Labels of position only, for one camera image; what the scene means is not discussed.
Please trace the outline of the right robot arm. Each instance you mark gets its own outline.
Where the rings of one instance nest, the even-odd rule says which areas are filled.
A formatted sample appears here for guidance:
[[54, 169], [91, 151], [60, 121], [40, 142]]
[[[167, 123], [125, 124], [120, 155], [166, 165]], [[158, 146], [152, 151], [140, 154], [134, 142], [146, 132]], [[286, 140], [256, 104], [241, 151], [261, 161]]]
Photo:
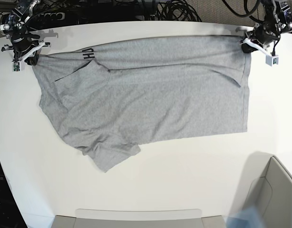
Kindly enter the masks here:
[[33, 16], [33, 9], [40, 4], [39, 0], [19, 0], [16, 7], [0, 20], [0, 31], [11, 45], [4, 45], [1, 50], [12, 50], [14, 53], [12, 70], [21, 71], [24, 63], [35, 66], [39, 59], [39, 50], [51, 44], [40, 39], [40, 35], [28, 31], [27, 24]]

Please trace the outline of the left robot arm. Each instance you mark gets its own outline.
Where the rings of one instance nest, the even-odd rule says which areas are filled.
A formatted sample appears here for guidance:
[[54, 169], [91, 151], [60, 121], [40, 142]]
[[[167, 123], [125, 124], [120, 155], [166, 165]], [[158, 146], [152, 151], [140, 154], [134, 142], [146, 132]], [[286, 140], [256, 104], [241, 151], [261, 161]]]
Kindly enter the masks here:
[[267, 48], [273, 43], [272, 56], [275, 56], [281, 34], [292, 32], [291, 8], [285, 0], [261, 0], [260, 3], [265, 12], [264, 20], [253, 19], [255, 26], [245, 33], [241, 48], [246, 54], [257, 50], [267, 53]]

